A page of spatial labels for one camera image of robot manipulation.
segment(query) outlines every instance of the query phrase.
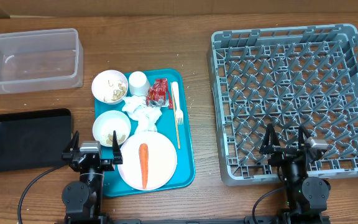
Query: white plate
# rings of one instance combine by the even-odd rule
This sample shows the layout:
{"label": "white plate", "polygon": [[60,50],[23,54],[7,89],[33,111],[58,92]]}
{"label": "white plate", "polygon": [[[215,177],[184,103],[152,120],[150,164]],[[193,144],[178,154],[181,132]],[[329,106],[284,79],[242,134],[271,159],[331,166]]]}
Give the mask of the white plate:
{"label": "white plate", "polygon": [[[146,189],[142,188],[139,146],[149,148],[149,177]],[[122,179],[137,190],[154,190],[166,184],[175,173],[178,157],[172,142],[160,133],[146,131],[131,136],[122,146],[123,164],[118,165]]]}

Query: teal cafeteria tray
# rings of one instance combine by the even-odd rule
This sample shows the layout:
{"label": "teal cafeteria tray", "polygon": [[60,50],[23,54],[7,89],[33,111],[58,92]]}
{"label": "teal cafeteria tray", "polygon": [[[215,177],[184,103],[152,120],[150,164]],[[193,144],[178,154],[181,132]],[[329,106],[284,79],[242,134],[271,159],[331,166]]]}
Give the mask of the teal cafeteria tray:
{"label": "teal cafeteria tray", "polygon": [[[151,84],[154,83],[156,78],[167,78],[170,86],[171,82],[178,82],[179,84],[179,95],[180,95],[180,108],[183,110],[183,125],[178,125],[179,137],[180,137],[180,149],[178,149],[177,133],[175,129],[175,120],[173,116],[173,110],[162,108],[162,115],[157,121],[158,132],[169,138],[172,144],[175,146],[178,155],[178,165],[172,178],[167,184],[159,189],[142,191],[136,190],[127,185],[118,170],[105,172],[104,173],[104,187],[103,194],[107,197],[118,197],[125,195],[141,194],[147,192],[154,192],[158,190],[175,189],[180,187],[186,187],[192,183],[196,175],[196,168],[194,165],[193,146],[191,144],[190,125],[186,107],[186,96],[185,89],[183,87],[183,81],[181,75],[174,69],[166,68],[161,70],[150,70],[144,72],[149,79]],[[116,105],[107,105],[103,102],[94,99],[94,114],[95,119],[102,113],[109,110],[121,111],[125,102],[118,103]],[[130,136],[135,133],[137,127],[137,121],[131,120],[131,133]],[[102,158],[112,158],[112,150],[102,146]]]}

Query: carrot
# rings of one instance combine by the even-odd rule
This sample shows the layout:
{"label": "carrot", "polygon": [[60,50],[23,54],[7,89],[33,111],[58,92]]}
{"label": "carrot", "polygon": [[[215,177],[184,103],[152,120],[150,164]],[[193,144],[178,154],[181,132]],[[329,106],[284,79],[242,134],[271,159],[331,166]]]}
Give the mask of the carrot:
{"label": "carrot", "polygon": [[143,143],[139,147],[140,169],[142,170],[142,185],[146,189],[147,178],[149,175],[149,148]]}

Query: wooden table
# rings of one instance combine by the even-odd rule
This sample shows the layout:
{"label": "wooden table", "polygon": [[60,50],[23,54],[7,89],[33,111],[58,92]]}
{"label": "wooden table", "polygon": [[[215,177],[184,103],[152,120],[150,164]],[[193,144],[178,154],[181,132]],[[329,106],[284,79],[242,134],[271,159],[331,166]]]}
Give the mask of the wooden table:
{"label": "wooden table", "polygon": [[[247,14],[191,17],[80,17],[51,19],[1,19],[0,33],[76,28],[84,48],[82,88],[0,95],[0,113],[68,108],[75,118],[80,141],[92,140],[94,100],[92,79],[101,71],[122,72],[174,68],[183,77],[193,136],[196,178],[184,189],[106,199],[103,210],[114,218],[142,220],[183,218],[242,218],[255,201],[277,185],[228,187],[219,176],[215,115],[209,89],[206,52],[217,30],[351,23],[358,14]],[[0,173],[0,224],[17,222],[17,203],[27,184],[45,169]],[[61,193],[78,180],[70,168],[40,179],[23,204],[24,223],[62,220]],[[358,179],[331,180],[328,210],[333,223],[358,223]],[[274,214],[285,206],[276,194],[260,203],[257,215]]]}

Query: clear plastic bin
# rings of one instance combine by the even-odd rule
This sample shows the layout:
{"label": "clear plastic bin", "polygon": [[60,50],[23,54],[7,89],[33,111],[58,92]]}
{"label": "clear plastic bin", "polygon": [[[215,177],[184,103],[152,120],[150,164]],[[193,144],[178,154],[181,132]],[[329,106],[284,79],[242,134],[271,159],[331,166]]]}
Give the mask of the clear plastic bin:
{"label": "clear plastic bin", "polygon": [[0,94],[81,87],[83,73],[75,29],[0,34]]}

